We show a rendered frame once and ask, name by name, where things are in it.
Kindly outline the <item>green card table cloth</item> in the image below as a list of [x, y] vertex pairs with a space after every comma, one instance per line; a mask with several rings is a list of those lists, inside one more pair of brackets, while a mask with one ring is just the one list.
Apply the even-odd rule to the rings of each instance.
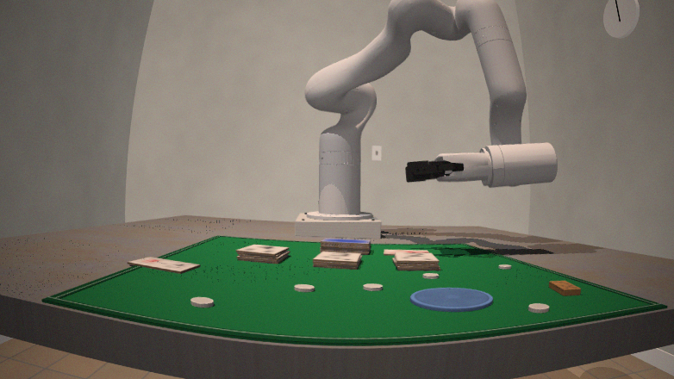
[[[289, 247], [279, 264], [241, 261], [235, 250], [250, 245]], [[467, 245], [371, 245], [358, 269], [313, 267], [321, 243], [219, 237], [174, 254], [168, 260], [200, 264], [178, 274], [141, 267], [60, 298], [84, 304], [248, 332], [283, 335], [374, 338], [469, 332], [519, 326], [651, 305], [599, 289]], [[428, 250], [440, 270], [398, 270], [386, 250]], [[511, 269], [499, 269], [500, 264]], [[424, 273], [439, 278], [426, 279]], [[580, 295], [562, 296], [550, 281], [567, 281]], [[364, 290], [368, 283], [382, 290]], [[312, 292], [294, 290], [298, 284]], [[411, 303], [417, 291], [476, 289], [490, 294], [490, 306], [469, 312], [441, 312]], [[210, 308], [190, 299], [207, 297]], [[546, 313], [528, 306], [543, 303]]]

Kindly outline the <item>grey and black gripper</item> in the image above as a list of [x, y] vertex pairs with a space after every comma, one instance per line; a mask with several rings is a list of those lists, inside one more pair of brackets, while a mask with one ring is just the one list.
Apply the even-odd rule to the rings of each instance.
[[482, 180], [483, 185], [488, 186], [490, 182], [489, 156], [484, 148], [481, 148], [480, 152], [482, 153], [442, 153], [434, 161], [408, 162], [405, 168], [406, 180], [408, 183], [429, 179], [436, 179], [438, 182]]

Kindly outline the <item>blue round coaster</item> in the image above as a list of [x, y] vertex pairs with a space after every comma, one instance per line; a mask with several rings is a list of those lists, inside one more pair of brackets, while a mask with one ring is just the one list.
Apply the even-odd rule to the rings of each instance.
[[469, 312], [490, 306], [493, 297], [475, 289], [435, 288], [414, 292], [410, 301], [417, 307], [434, 311]]

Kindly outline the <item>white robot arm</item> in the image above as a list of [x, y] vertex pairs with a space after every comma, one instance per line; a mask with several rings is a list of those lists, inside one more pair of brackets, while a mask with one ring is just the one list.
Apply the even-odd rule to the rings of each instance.
[[[326, 221], [372, 218], [360, 212], [360, 140], [377, 96], [369, 84], [396, 69], [410, 54], [413, 33], [442, 40], [470, 32], [490, 94], [488, 187], [550, 183], [558, 171], [550, 143], [521, 143], [527, 91], [507, 23], [495, 0], [391, 0], [384, 30], [353, 56], [329, 65], [307, 82], [305, 98], [320, 111], [340, 114], [319, 144], [319, 211], [307, 217]], [[354, 89], [355, 88], [355, 89]], [[495, 146], [496, 145], [496, 146]]]

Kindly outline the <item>brown rectangular block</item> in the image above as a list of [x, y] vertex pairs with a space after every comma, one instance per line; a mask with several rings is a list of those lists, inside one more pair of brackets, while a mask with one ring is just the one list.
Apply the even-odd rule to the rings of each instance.
[[558, 292], [562, 296], [580, 295], [581, 289], [567, 281], [550, 281], [549, 288]]

